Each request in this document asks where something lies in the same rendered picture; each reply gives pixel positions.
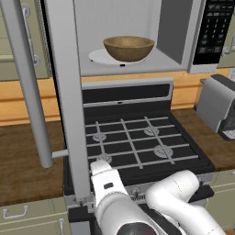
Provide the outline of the silver microwave oven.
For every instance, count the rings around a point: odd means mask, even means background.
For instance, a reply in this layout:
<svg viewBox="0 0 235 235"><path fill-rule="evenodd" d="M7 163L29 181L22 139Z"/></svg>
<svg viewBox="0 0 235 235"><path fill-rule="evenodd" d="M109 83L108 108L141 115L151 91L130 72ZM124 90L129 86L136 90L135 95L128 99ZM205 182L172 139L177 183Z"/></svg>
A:
<svg viewBox="0 0 235 235"><path fill-rule="evenodd" d="M193 64L207 0L75 0L81 74L83 76L195 70L213 72L215 64ZM138 36L155 41L140 62L110 65L89 54L103 40Z"/></svg>

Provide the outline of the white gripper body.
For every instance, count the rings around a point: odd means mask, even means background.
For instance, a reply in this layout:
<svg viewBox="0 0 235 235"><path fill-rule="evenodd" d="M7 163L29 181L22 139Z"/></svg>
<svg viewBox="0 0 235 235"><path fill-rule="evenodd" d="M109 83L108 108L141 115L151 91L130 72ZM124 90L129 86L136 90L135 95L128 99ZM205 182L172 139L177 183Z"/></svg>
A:
<svg viewBox="0 0 235 235"><path fill-rule="evenodd" d="M110 175L112 173L111 165L105 160L99 160L90 164L92 176Z"/></svg>

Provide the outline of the white microwave turntable plate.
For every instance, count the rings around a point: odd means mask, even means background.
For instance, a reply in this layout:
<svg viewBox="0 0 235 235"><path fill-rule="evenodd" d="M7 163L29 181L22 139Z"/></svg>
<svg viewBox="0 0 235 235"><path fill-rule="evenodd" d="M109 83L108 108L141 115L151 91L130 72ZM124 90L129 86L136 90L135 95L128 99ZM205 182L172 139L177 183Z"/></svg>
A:
<svg viewBox="0 0 235 235"><path fill-rule="evenodd" d="M129 66L144 62L144 59L138 62L120 62L111 57L106 49L94 50L88 54L88 58L91 62L108 66Z"/></svg>

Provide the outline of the beige wall cupboard door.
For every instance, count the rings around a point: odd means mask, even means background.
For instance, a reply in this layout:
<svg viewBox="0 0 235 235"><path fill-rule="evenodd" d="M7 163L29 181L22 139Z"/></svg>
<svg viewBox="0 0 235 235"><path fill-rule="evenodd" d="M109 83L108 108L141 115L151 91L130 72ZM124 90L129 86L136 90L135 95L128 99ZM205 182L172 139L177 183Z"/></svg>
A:
<svg viewBox="0 0 235 235"><path fill-rule="evenodd" d="M46 31L40 0L19 0L20 4L27 4L30 8L28 26L30 28L33 41L34 53L39 56L39 66L34 65L35 74L38 79L48 79L51 77L50 55ZM26 32L22 14L23 27L16 21L16 11L9 10L13 16L8 17L0 6L0 82L17 81L18 74L15 66L15 56L12 51L12 41L14 36L19 35L19 30Z"/></svg>
<svg viewBox="0 0 235 235"><path fill-rule="evenodd" d="M228 50L233 37L235 36L235 15L232 16L230 24L229 24L229 31L225 40L224 47ZM230 68L235 67L235 44L232 48L232 52L229 55L225 55L220 58L219 68Z"/></svg>

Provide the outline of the beige base cupboard door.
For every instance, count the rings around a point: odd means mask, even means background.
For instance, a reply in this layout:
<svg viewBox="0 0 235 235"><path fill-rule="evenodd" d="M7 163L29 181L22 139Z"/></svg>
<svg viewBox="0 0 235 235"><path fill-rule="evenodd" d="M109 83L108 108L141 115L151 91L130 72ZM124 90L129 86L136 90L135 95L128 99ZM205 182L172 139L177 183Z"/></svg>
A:
<svg viewBox="0 0 235 235"><path fill-rule="evenodd" d="M72 235L70 226L64 219L64 235ZM12 229L0 229L0 235L61 235L59 220L41 224L15 227Z"/></svg>

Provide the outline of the black and silver stove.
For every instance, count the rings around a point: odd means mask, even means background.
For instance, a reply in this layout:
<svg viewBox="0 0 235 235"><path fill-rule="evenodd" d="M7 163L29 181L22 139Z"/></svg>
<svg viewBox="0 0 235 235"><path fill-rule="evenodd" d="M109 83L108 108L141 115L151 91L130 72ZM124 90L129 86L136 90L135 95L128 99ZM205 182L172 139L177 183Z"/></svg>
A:
<svg viewBox="0 0 235 235"><path fill-rule="evenodd" d="M188 170L209 185L215 171L171 113L172 93L172 77L83 85L88 161L117 169L130 198L150 214L145 192L155 182Z"/></svg>

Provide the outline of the brown wooden bowl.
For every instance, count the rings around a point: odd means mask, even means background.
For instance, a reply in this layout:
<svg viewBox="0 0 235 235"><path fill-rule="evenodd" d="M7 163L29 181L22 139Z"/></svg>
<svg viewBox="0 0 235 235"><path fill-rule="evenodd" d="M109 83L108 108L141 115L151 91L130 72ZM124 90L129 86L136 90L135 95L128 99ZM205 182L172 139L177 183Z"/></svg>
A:
<svg viewBox="0 0 235 235"><path fill-rule="evenodd" d="M138 62L146 58L153 46L151 39L137 36L116 36L103 40L107 53L120 62Z"/></svg>

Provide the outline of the grey microwave door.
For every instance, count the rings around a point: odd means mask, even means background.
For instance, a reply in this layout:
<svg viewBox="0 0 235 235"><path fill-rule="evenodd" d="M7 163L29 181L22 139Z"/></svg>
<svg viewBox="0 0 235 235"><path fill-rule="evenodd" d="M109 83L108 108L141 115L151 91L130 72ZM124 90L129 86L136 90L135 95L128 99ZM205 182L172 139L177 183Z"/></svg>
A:
<svg viewBox="0 0 235 235"><path fill-rule="evenodd" d="M73 189L79 201L90 196L90 182L74 0L45 0L45 8Z"/></svg>

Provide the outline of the beige drawer front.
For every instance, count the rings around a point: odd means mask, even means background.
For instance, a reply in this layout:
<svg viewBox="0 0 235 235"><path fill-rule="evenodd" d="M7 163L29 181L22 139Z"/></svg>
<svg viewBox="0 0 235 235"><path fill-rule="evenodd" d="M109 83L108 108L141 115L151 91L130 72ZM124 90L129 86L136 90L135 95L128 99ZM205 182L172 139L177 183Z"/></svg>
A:
<svg viewBox="0 0 235 235"><path fill-rule="evenodd" d="M9 210L8 216L22 214L24 212L24 206L29 206L28 213L25 217L14 218L14 219L4 219L3 218L3 209L6 208ZM0 207L0 225L6 225L9 223L27 221L38 218L47 218L51 216L63 215L67 212L64 198L57 197L51 199L45 199L34 202L27 202L22 204L15 204L10 206Z"/></svg>
<svg viewBox="0 0 235 235"><path fill-rule="evenodd" d="M210 185L212 187L235 184L235 169L215 172Z"/></svg>

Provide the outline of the silver toaster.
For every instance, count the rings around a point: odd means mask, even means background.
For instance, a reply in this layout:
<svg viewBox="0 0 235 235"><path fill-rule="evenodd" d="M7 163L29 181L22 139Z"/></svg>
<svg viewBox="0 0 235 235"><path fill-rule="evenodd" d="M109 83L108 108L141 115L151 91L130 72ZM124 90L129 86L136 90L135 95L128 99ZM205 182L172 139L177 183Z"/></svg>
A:
<svg viewBox="0 0 235 235"><path fill-rule="evenodd" d="M235 81L213 74L201 83L194 110L224 140L235 140Z"/></svg>

